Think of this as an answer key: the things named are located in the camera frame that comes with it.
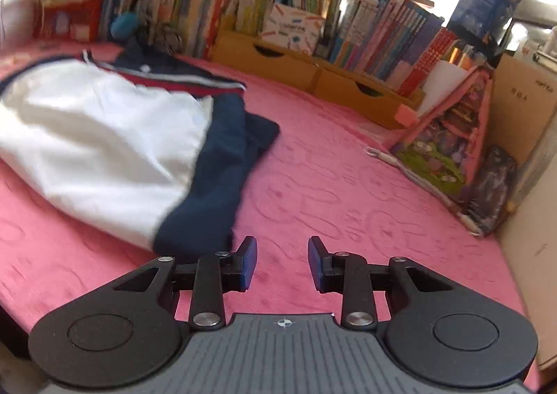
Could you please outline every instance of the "red box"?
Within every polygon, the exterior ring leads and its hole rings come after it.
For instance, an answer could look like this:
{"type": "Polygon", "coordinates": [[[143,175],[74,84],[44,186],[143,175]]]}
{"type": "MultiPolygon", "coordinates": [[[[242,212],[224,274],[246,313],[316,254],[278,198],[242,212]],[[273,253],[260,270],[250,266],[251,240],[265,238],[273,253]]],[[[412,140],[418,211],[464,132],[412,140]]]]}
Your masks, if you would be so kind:
{"type": "Polygon", "coordinates": [[[66,2],[44,7],[42,39],[96,41],[102,0],[66,2]]]}

